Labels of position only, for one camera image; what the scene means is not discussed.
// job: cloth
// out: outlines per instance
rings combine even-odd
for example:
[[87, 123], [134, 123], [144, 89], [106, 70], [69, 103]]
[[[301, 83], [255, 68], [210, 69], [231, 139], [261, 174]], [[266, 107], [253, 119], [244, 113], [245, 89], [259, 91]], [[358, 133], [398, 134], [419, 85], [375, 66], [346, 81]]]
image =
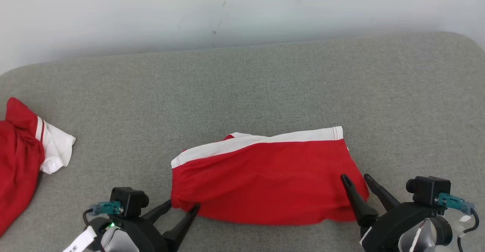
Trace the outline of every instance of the cloth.
[[347, 174], [367, 200], [364, 179], [341, 127], [279, 136], [233, 133], [182, 152], [171, 162], [172, 206], [222, 221], [304, 225], [355, 216], [340, 180]]
[[0, 121], [0, 236], [26, 209], [39, 171], [67, 166], [75, 138], [47, 124], [16, 98]]

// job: red cloth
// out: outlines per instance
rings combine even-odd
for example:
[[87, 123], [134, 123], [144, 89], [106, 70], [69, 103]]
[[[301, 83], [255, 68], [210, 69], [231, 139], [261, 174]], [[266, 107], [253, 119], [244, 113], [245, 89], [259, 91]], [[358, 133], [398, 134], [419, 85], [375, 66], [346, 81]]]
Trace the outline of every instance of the red cloth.
[[44, 162], [44, 147], [35, 138], [38, 117], [16, 98], [7, 102], [0, 121], [0, 236], [26, 209]]
[[367, 200], [341, 127], [267, 138], [241, 133], [188, 149], [172, 161], [173, 207], [221, 221], [305, 225], [353, 221], [340, 180], [347, 174]]

